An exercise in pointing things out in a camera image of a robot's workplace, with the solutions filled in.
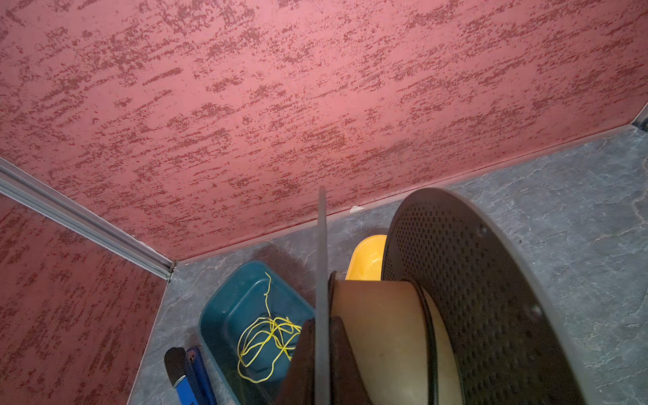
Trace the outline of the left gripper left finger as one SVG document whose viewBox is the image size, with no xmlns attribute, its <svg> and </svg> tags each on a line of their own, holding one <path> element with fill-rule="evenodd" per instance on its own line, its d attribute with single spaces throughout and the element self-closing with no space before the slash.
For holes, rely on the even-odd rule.
<svg viewBox="0 0 648 405">
<path fill-rule="evenodd" d="M 276 404 L 312 405 L 314 403 L 315 320 L 307 320 L 293 352 L 287 375 Z"/>
</svg>

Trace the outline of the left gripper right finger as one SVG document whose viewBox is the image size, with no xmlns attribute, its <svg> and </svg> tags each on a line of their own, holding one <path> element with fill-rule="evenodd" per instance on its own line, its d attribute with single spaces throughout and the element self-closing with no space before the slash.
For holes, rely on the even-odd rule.
<svg viewBox="0 0 648 405">
<path fill-rule="evenodd" d="M 330 334 L 332 404 L 371 404 L 340 317 L 331 318 Z"/>
</svg>

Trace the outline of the grey perforated cable spool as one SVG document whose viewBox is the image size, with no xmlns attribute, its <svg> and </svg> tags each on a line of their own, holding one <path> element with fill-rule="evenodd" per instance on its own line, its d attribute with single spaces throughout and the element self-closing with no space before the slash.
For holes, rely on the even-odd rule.
<svg viewBox="0 0 648 405">
<path fill-rule="evenodd" d="M 371 404 L 595 404 L 560 317 L 501 230 L 465 198 L 412 193 L 381 281 L 328 280 Z"/>
</svg>

